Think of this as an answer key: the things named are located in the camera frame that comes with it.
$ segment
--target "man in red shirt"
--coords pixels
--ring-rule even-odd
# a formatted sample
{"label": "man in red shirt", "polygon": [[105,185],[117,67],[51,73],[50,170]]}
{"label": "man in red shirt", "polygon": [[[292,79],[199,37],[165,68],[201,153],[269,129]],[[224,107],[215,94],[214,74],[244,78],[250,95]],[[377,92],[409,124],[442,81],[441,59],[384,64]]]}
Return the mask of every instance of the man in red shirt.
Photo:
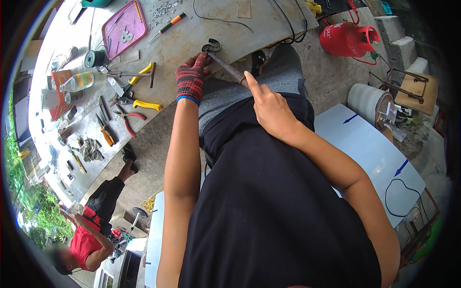
{"label": "man in red shirt", "polygon": [[66,216],[77,228],[70,247],[62,243],[53,243],[45,249],[59,273],[71,275],[75,268],[96,271],[101,262],[112,254],[114,246],[107,238],[112,228],[109,221],[125,186],[124,182],[138,172],[137,166],[133,163],[135,160],[136,155],[127,144],[124,147],[126,164],[119,175],[110,181],[105,180],[99,186],[84,206],[83,215],[75,214],[73,219]]}

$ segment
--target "black shoe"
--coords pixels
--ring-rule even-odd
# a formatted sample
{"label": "black shoe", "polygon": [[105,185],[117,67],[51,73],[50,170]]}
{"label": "black shoe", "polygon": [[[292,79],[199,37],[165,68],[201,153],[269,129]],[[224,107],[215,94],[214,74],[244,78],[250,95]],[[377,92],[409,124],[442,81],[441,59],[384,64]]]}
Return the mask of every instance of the black shoe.
{"label": "black shoe", "polygon": [[126,163],[127,159],[131,159],[131,161],[135,162],[137,157],[135,154],[135,151],[133,150],[133,147],[131,147],[131,144],[128,142],[124,147],[123,147],[123,161]]}
{"label": "black shoe", "polygon": [[130,170],[133,171],[135,174],[139,172],[138,166],[134,163],[131,163]]}
{"label": "black shoe", "polygon": [[260,75],[259,68],[261,67],[261,65],[264,64],[265,60],[266,60],[266,55],[264,54],[264,52],[262,52],[262,50],[258,50],[256,52],[253,52],[253,54],[251,54],[251,61],[252,61],[251,75],[253,75],[253,77],[256,78]]}

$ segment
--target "screwdriver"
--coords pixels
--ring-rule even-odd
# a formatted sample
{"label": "screwdriver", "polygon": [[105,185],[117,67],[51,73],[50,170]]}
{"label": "screwdriver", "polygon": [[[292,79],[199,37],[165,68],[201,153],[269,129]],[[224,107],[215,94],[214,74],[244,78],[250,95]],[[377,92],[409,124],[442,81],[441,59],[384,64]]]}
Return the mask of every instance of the screwdriver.
{"label": "screwdriver", "polygon": [[163,27],[162,30],[160,30],[151,40],[149,40],[148,43],[150,43],[160,33],[163,33],[165,31],[167,31],[171,26],[173,26],[173,24],[175,24],[176,22],[178,22],[179,20],[181,20],[184,17],[186,17],[186,14],[184,12],[182,12],[180,15],[176,16],[173,20],[171,20],[171,22],[169,22],[167,25],[165,25],[165,27]]}
{"label": "screwdriver", "polygon": [[99,124],[101,125],[101,132],[104,135],[104,139],[109,144],[109,146],[112,147],[112,145],[114,145],[116,142],[114,141],[112,135],[108,131],[107,126],[102,123],[101,118],[99,118],[98,114],[96,114],[96,117],[98,118]]}

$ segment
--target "yellow-handled pliers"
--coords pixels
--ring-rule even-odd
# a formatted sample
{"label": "yellow-handled pliers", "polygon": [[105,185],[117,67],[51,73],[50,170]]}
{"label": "yellow-handled pliers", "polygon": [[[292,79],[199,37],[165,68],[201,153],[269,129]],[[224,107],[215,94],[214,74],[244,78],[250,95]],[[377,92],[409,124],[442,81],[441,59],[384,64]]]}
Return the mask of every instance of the yellow-handled pliers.
{"label": "yellow-handled pliers", "polygon": [[[148,73],[148,72],[152,71],[153,67],[155,67],[155,65],[154,65],[153,62],[151,62],[149,64],[149,66],[147,66],[144,70],[140,71],[139,74]],[[160,111],[162,106],[159,105],[159,104],[147,103],[147,102],[144,102],[144,101],[132,99],[133,92],[128,92],[128,89],[130,89],[131,86],[133,86],[133,84],[135,84],[139,80],[139,78],[141,78],[141,76],[134,76],[131,80],[129,80],[128,84],[126,84],[126,85],[124,85],[122,87],[122,89],[124,91],[123,96],[119,97],[118,94],[115,94],[114,98],[110,101],[111,102],[110,106],[112,107],[117,102],[120,101],[120,104],[122,104],[122,105],[133,104],[133,108],[136,108],[136,107],[140,106],[140,107],[150,108],[150,109],[155,109],[157,111]]]}

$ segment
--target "pink tray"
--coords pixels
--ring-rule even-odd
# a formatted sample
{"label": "pink tray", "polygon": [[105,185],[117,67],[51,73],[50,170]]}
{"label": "pink tray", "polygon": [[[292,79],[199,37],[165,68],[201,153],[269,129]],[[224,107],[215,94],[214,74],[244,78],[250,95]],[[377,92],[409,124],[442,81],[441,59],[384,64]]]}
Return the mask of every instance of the pink tray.
{"label": "pink tray", "polygon": [[[142,21],[139,20],[135,2],[138,5]],[[122,43],[120,40],[125,27],[128,33],[133,33],[133,38],[131,41]],[[106,48],[107,58],[109,58],[109,60],[114,59],[133,46],[146,34],[147,25],[146,20],[144,19],[144,14],[142,13],[141,4],[139,1],[134,0],[126,3],[102,26],[102,39]]]}

